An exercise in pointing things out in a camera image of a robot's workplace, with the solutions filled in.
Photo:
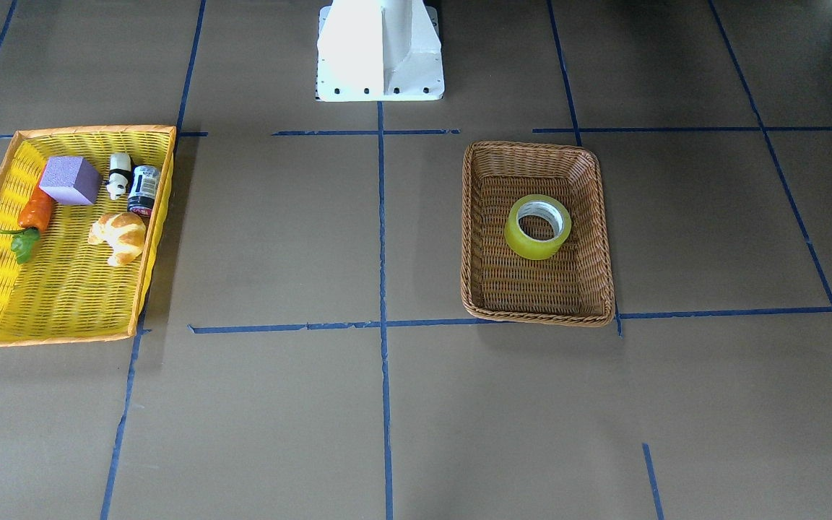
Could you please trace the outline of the yellow tape roll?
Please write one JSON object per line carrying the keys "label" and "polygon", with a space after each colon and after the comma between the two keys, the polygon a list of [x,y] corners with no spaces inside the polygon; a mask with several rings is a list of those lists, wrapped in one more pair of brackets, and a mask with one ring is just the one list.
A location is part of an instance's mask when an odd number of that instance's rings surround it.
{"label": "yellow tape roll", "polygon": [[[534,239],[521,228],[525,217],[538,217],[551,227],[547,240]],[[528,260],[545,260],[554,256],[569,238],[572,219],[561,201],[544,194],[529,194],[512,204],[506,218],[504,238],[514,253]]]}

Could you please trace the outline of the brown wicker basket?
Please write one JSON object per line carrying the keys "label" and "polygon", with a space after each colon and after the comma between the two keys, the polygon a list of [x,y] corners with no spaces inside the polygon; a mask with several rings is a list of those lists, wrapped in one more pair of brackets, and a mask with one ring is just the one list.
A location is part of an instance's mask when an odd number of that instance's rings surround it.
{"label": "brown wicker basket", "polygon": [[[551,258],[518,256],[504,238],[512,204],[544,194],[565,205],[572,231]],[[478,141],[463,159],[460,296],[479,319],[604,326],[615,317],[610,241],[597,156],[578,146]],[[551,227],[519,221],[534,239]]]}

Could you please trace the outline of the yellow plastic basket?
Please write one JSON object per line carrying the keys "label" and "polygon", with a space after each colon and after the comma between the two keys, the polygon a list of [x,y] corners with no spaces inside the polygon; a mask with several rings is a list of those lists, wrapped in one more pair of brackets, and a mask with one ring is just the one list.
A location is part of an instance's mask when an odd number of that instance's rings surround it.
{"label": "yellow plastic basket", "polygon": [[[0,347],[106,342],[132,338],[151,285],[173,185],[176,128],[115,125],[20,129],[0,165]],[[124,211],[101,192],[93,205],[57,204],[32,259],[17,263],[10,230],[51,157],[83,157],[99,174],[113,152],[160,169],[158,198],[146,218],[145,248],[126,266],[106,263],[110,248],[91,246],[92,223]]]}

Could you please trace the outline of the small black can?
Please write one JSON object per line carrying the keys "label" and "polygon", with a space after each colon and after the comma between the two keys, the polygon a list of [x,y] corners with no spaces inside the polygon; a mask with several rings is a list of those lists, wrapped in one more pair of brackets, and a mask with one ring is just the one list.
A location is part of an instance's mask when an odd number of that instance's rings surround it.
{"label": "small black can", "polygon": [[158,195],[160,171],[152,165],[139,165],[133,170],[126,210],[150,218]]}

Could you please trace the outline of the toy croissant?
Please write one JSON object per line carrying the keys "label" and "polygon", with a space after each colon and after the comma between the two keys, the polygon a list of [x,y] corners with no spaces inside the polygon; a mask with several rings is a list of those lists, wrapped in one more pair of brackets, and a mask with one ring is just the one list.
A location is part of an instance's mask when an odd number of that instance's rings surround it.
{"label": "toy croissant", "polygon": [[106,263],[110,267],[124,267],[141,256],[147,233],[142,217],[132,212],[103,214],[90,225],[89,246],[107,244],[112,253]]}

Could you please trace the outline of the panda figurine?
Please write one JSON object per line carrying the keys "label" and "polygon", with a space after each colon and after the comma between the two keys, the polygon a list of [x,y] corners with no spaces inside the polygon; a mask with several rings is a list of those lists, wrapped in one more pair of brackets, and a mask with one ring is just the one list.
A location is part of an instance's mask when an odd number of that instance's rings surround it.
{"label": "panda figurine", "polygon": [[105,190],[111,200],[119,200],[129,193],[134,178],[133,169],[130,155],[126,152],[113,152],[110,155]]}

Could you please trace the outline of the purple foam cube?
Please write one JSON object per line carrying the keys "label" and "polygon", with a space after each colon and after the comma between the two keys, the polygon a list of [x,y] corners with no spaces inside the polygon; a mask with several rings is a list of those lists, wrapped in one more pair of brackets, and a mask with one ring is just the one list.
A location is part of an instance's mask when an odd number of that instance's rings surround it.
{"label": "purple foam cube", "polygon": [[40,190],[63,205],[93,205],[102,178],[83,157],[49,157],[39,181]]}

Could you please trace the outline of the orange toy carrot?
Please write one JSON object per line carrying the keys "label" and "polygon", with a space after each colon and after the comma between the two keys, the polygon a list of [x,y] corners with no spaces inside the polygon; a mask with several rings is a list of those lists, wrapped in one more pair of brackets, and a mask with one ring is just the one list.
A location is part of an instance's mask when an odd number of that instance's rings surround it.
{"label": "orange toy carrot", "polygon": [[39,182],[19,212],[17,228],[0,230],[0,235],[10,237],[9,250],[17,264],[27,264],[33,259],[34,248],[50,226],[55,207],[55,199],[40,187]]}

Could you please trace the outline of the white pedestal column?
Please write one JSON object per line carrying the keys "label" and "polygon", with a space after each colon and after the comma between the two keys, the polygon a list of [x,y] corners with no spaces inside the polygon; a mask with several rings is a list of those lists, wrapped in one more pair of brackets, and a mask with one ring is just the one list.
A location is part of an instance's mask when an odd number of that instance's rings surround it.
{"label": "white pedestal column", "polygon": [[437,1],[334,1],[319,11],[315,98],[326,103],[443,98]]}

